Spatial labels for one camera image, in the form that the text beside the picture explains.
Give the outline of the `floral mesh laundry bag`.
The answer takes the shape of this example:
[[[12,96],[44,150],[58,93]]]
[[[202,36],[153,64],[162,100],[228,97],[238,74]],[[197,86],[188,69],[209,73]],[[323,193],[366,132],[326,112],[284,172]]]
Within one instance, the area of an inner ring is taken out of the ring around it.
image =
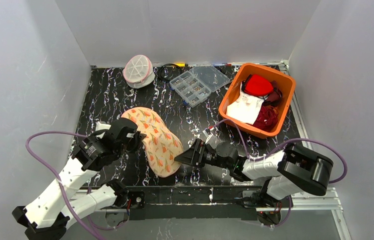
[[[173,175],[181,165],[175,161],[175,157],[184,150],[179,138],[167,128],[162,118],[146,107],[131,108],[121,117],[133,121],[138,130],[146,135],[142,143],[154,174],[161,178]]]

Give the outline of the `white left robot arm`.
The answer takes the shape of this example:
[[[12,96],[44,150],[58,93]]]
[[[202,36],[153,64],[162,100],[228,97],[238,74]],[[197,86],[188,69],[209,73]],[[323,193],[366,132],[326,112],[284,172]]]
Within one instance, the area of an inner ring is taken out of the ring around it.
[[[27,238],[59,240],[74,223],[79,223],[96,239],[102,239],[82,219],[109,206],[123,207],[129,213],[132,200],[128,198],[126,186],[114,179],[83,197],[76,200],[72,197],[103,167],[119,160],[125,153],[139,150],[145,137],[146,134],[126,118],[100,126],[92,134],[82,137],[60,172],[32,151],[30,141],[34,137],[29,137],[26,141],[27,151],[46,166],[55,178],[30,204],[18,206],[12,212],[15,220],[26,227]]]

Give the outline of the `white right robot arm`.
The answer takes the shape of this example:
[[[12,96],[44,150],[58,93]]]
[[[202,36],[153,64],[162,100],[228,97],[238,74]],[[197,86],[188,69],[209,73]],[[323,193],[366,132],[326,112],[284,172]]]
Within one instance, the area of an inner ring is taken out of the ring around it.
[[[276,203],[300,192],[323,196],[333,168],[333,161],[328,157],[292,142],[273,154],[253,160],[240,156],[237,148],[228,142],[213,148],[196,139],[175,161],[197,168],[212,165],[227,169],[240,182],[267,178],[260,193],[251,198],[256,205]]]

